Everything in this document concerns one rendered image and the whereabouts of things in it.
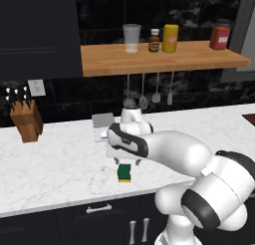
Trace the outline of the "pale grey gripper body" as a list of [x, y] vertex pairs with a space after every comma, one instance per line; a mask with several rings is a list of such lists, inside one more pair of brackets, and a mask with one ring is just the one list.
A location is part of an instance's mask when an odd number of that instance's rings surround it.
[[114, 149], [110, 145], [107, 147], [107, 157], [118, 158], [118, 159], [141, 159], [141, 156], [137, 156], [126, 152], [122, 149]]

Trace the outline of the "green and yellow sponge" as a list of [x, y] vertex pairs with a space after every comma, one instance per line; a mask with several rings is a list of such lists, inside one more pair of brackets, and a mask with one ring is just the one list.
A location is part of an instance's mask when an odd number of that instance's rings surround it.
[[119, 182], [130, 182], [130, 165], [120, 164], [118, 168]]

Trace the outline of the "dark cupboard door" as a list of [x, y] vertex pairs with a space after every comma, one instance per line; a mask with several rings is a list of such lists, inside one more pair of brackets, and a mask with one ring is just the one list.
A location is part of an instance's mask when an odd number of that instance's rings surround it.
[[117, 216], [63, 226], [63, 245], [129, 245], [130, 221]]
[[[155, 206], [155, 194], [142, 195], [139, 198], [139, 241], [141, 245], [154, 245], [157, 236], [164, 230], [168, 216], [160, 213]], [[143, 218], [149, 218], [147, 242], [142, 243]]]

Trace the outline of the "hanging metal spoon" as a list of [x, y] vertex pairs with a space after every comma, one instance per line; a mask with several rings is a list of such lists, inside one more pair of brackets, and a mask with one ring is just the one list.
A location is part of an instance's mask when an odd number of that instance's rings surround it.
[[142, 74], [142, 82], [141, 82], [141, 96], [139, 98], [139, 106], [142, 110], [147, 109], [147, 99], [144, 95], [144, 78], [145, 74]]

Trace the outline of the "hanging metal spatula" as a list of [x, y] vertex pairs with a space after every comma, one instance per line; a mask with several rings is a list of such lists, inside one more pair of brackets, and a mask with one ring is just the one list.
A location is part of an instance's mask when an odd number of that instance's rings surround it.
[[[156, 85], [159, 86], [159, 76], [156, 76]], [[152, 102], [157, 104], [160, 102], [160, 93], [158, 90], [155, 90], [155, 93], [152, 95]]]

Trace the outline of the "dark drawer front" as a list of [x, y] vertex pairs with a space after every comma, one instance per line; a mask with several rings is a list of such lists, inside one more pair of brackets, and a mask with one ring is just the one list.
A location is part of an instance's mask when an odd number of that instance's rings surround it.
[[[110, 204], [113, 209], [108, 211], [100, 211], [87, 214], [86, 210], [90, 206], [92, 208], [104, 207]], [[139, 199], [137, 196], [118, 198], [102, 202], [95, 202], [72, 207], [65, 207], [55, 210], [55, 216], [59, 225], [75, 224], [93, 217], [106, 217], [126, 213], [135, 213], [139, 211]]]

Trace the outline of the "hanging narrow metal utensil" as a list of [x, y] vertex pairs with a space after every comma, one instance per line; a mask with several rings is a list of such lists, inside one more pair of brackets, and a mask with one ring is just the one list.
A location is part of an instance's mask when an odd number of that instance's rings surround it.
[[172, 83], [173, 83], [173, 76], [174, 76], [174, 72], [171, 72], [170, 87], [169, 87], [169, 92], [167, 94], [167, 104], [169, 106], [172, 105]]

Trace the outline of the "wooden knife block with knives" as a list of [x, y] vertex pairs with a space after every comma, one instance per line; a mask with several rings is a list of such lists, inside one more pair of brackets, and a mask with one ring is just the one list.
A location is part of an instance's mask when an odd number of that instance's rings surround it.
[[10, 107], [10, 117], [22, 141], [24, 143], [37, 141], [43, 132], [43, 121], [28, 88], [24, 87], [22, 90], [7, 88], [6, 93], [5, 99]]

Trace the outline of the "dark plain cabinet front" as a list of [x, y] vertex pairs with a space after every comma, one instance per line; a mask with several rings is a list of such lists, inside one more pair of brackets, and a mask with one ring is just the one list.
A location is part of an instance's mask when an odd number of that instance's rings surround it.
[[63, 245], [54, 212], [0, 218], [0, 245]]

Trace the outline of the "clear glass cup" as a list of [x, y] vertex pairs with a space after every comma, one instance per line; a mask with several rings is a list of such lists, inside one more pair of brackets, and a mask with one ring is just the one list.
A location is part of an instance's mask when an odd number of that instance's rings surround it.
[[123, 25], [125, 50], [128, 54], [135, 54], [138, 51], [140, 29], [139, 24]]

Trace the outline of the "brown bottle with white cap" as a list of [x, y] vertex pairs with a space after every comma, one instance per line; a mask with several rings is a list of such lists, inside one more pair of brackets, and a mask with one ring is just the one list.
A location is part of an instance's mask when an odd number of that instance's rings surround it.
[[148, 41], [148, 50], [151, 53], [157, 53], [159, 51], [159, 30], [151, 29], [150, 33], [151, 35]]

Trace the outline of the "brown sink basin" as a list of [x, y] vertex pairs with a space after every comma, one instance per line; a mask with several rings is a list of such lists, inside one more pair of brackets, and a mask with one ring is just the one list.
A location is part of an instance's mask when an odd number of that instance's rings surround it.
[[243, 117], [255, 126], [255, 114], [247, 114], [243, 115]]

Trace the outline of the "yellow bottle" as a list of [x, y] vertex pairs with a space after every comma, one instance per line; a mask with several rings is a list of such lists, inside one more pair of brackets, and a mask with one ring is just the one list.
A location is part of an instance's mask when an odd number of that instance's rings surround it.
[[178, 25], [165, 24], [163, 28], [163, 37], [161, 50], [164, 53], [174, 53], [177, 46]]

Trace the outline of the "dark upper cupboard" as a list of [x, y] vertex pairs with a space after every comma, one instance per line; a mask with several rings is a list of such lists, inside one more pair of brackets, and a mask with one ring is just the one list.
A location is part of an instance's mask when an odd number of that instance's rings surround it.
[[0, 82], [82, 74], [76, 0], [0, 0]]

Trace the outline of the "red jar with dark lid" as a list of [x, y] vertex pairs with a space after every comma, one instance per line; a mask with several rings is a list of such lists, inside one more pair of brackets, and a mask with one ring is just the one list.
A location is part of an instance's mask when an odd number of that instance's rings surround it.
[[213, 50], [224, 50], [227, 46], [231, 27], [227, 19], [217, 19], [212, 28], [209, 47]]

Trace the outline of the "wooden wall shelf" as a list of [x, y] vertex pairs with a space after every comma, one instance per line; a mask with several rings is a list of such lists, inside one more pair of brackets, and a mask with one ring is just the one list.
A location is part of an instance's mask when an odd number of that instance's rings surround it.
[[175, 53], [150, 53], [147, 43], [128, 54], [124, 44], [83, 45], [85, 77], [246, 68], [251, 60], [228, 49], [212, 50], [208, 41], [178, 42]]

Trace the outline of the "white wall socket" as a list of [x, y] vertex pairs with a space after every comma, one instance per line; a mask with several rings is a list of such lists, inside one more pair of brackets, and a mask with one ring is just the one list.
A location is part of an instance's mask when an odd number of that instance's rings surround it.
[[32, 97], [44, 97], [46, 95], [42, 80], [29, 80], [28, 85]]

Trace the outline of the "grey window frame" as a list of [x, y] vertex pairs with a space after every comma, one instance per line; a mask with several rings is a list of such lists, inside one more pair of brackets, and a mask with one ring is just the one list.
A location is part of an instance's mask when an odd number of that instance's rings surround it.
[[251, 64], [224, 70], [221, 82], [255, 81], [255, 0], [241, 0], [229, 49], [249, 59]]

